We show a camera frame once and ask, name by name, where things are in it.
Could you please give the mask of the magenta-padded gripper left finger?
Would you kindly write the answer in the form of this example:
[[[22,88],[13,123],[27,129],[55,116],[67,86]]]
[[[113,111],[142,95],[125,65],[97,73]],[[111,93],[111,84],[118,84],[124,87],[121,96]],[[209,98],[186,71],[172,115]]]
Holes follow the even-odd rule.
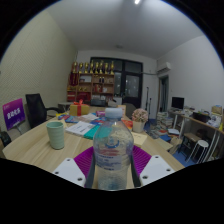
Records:
[[[95,158],[92,147],[75,158],[66,158],[53,174],[78,186],[91,189],[95,179]]]

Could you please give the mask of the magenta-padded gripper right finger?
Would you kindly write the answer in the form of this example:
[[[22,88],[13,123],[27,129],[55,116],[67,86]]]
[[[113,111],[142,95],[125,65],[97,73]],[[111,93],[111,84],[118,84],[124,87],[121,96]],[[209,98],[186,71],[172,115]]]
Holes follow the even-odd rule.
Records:
[[[131,173],[133,184],[138,188],[170,175],[174,173],[174,170],[161,156],[151,156],[143,149],[134,146],[131,158]]]

